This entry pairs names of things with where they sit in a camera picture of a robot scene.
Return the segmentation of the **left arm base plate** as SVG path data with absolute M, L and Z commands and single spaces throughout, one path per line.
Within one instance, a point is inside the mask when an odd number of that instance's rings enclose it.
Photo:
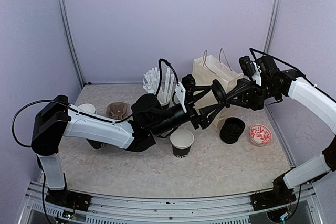
M 91 196 L 68 190 L 50 190 L 45 200 L 57 206 L 87 212 L 91 202 Z

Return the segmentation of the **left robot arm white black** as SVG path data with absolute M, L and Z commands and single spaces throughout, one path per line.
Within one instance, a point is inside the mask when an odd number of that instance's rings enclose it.
M 170 132 L 186 122 L 195 129 L 205 129 L 226 106 L 226 92 L 218 80 L 210 86 L 197 86 L 189 74 L 176 85 L 177 105 L 163 109 L 157 97 L 145 94 L 132 105 L 132 119 L 116 121 L 68 103 L 65 95 L 49 101 L 36 115 L 32 149 L 37 154 L 48 188 L 60 204 L 73 201 L 66 188 L 61 167 L 59 144 L 63 137 L 78 137 L 116 146 L 130 152 L 142 152 L 155 144 L 155 137 Z

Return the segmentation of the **black paper coffee cup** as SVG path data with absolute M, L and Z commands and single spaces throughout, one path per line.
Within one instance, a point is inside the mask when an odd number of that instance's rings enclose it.
M 194 143 L 194 135 L 187 129 L 177 129 L 170 135 L 170 142 L 173 155 L 178 158 L 185 158 L 189 155 Z

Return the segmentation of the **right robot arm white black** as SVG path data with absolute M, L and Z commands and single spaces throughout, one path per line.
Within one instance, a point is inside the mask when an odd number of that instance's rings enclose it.
M 296 67 L 281 71 L 278 59 L 271 55 L 251 60 L 249 56 L 239 60 L 244 79 L 237 81 L 226 96 L 226 106 L 240 106 L 254 111 L 263 109 L 269 98 L 281 102 L 290 97 L 316 115 L 332 132 L 335 132 L 335 100 L 313 85 Z M 322 153 L 274 180 L 277 186 L 269 192 L 273 205 L 281 204 L 289 196 L 289 189 L 318 180 L 335 171 L 335 140 Z

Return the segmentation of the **black plastic cup lid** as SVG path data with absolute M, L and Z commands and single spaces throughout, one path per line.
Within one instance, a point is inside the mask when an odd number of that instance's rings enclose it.
M 211 85 L 212 93 L 218 103 L 222 103 L 224 106 L 227 104 L 227 94 L 221 85 L 221 83 L 215 79 Z

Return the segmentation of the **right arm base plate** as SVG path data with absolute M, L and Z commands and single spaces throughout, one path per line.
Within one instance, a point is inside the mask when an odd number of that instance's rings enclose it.
M 251 195 L 251 203 L 254 211 L 278 207 L 296 201 L 293 190 L 285 194 L 276 194 L 273 190 L 256 192 Z

